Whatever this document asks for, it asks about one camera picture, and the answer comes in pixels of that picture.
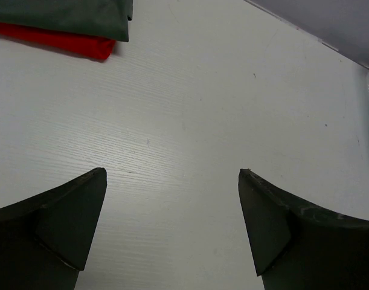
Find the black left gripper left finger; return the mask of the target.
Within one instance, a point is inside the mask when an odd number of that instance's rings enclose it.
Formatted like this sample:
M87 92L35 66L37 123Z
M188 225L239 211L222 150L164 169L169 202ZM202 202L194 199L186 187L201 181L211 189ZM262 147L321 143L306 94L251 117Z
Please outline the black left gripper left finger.
M74 289L106 188L99 167L0 208L0 289Z

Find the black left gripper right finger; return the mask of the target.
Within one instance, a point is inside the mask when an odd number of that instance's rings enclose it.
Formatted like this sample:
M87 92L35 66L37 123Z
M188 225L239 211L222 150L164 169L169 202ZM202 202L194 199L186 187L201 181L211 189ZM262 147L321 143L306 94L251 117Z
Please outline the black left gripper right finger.
M265 289L369 289L369 221L239 173L256 274Z

